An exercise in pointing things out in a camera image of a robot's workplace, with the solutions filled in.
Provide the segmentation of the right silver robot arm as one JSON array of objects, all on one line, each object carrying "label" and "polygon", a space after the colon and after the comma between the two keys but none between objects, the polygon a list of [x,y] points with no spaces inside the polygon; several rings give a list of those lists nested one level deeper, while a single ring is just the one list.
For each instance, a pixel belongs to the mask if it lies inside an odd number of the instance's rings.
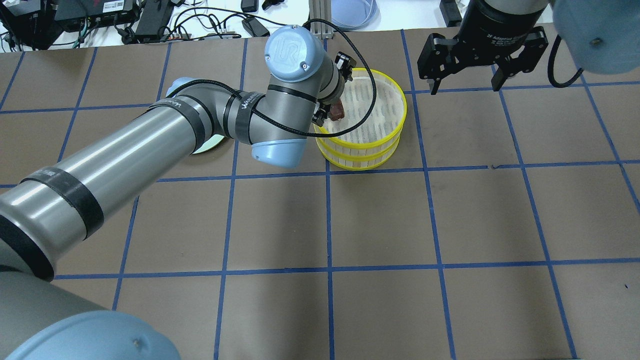
[{"label": "right silver robot arm", "polygon": [[562,89],[583,72],[628,73],[639,66],[637,0],[471,0],[453,38],[430,34],[417,60],[436,94],[444,78],[496,66],[491,88],[535,70],[550,49],[547,78]]}]

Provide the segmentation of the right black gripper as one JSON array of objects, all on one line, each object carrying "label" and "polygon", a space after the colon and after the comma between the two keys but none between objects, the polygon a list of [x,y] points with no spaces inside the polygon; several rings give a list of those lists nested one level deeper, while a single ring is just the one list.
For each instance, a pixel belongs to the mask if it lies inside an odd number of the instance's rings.
[{"label": "right black gripper", "polygon": [[537,26],[547,0],[471,0],[455,36],[430,34],[417,60],[420,79],[437,95],[442,80],[466,68],[496,64],[491,88],[499,92],[518,73],[530,73],[549,45]]}]

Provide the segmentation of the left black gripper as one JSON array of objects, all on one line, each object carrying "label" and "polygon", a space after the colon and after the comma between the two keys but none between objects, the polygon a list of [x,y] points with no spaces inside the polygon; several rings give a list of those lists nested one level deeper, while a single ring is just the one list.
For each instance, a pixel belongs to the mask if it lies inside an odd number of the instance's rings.
[{"label": "left black gripper", "polygon": [[338,51],[334,58],[334,64],[336,70],[332,73],[329,84],[321,91],[317,101],[318,107],[311,117],[311,122],[319,128],[322,128],[330,117],[331,105],[342,101],[341,96],[345,91],[346,83],[353,80],[353,71],[357,60],[343,51]]}]

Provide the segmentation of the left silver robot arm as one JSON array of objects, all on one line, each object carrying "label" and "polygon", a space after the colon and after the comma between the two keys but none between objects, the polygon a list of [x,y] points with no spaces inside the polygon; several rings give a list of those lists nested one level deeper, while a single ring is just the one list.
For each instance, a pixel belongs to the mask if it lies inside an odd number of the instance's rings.
[{"label": "left silver robot arm", "polygon": [[217,80],[177,79],[128,125],[1,196],[3,360],[178,360],[146,321],[52,284],[57,262],[105,221],[215,135],[251,147],[270,166],[297,167],[364,60],[331,58],[307,25],[267,39],[265,93]]}]

